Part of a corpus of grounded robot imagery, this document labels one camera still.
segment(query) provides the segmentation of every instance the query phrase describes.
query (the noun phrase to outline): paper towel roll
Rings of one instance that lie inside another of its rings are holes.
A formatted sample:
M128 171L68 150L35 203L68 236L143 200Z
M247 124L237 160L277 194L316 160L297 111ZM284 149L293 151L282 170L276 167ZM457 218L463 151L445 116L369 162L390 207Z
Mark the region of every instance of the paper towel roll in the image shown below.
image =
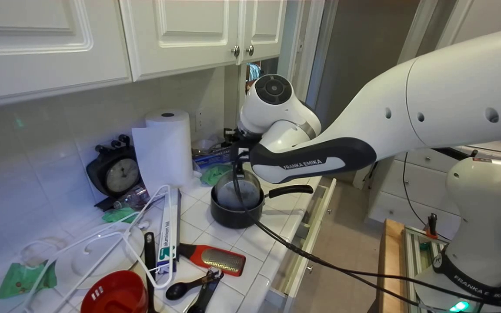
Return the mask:
M164 109L145 118L147 127L133 128L133 141L149 194L164 184L185 186L193 178L189 113Z

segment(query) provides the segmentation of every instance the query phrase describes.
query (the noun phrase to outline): saucepan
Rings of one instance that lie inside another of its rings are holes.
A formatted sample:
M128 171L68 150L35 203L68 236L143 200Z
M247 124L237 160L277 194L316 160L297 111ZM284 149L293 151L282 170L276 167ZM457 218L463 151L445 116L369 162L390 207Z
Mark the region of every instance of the saucepan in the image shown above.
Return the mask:
M267 198L289 193L314 192L310 185L292 185L275 188L264 194L258 178L248 170L242 170L238 174L238 180L243 203L249 208L251 216L245 212L235 194L233 172L225 173L210 193L212 217L219 224L228 228L247 228L254 224L254 219L260 220L262 208Z

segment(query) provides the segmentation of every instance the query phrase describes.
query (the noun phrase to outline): tile backsplash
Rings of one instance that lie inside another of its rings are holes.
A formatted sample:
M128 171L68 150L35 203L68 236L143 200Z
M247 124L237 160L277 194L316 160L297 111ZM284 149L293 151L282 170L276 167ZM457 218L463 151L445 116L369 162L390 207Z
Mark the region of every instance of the tile backsplash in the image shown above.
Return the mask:
M224 68L0 107L0 277L25 244L70 238L101 216L93 205L105 196L85 172L94 147L130 135L144 127L145 113L166 107L189 112L193 140L221 135ZM197 133L200 109L210 114Z

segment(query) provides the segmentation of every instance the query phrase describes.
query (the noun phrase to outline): saucepan handle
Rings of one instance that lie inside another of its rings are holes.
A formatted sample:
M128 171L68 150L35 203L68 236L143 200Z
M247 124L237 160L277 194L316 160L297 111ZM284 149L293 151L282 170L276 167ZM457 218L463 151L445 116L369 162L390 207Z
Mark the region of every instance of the saucepan handle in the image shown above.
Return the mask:
M298 193L298 192L313 193L314 189L310 185L285 186L270 190L270 192L268 192L268 197L274 198L275 196L282 196L282 194Z

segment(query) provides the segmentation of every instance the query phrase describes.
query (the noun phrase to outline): clock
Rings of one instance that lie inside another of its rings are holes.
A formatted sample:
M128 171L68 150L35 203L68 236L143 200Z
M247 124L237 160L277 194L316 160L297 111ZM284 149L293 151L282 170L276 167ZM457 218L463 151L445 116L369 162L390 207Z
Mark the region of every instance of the clock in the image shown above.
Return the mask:
M100 154L86 167L92 184L110 198L126 194L141 180L135 149L130 142L129 136L120 135L119 141L111 142L113 148L96 146Z

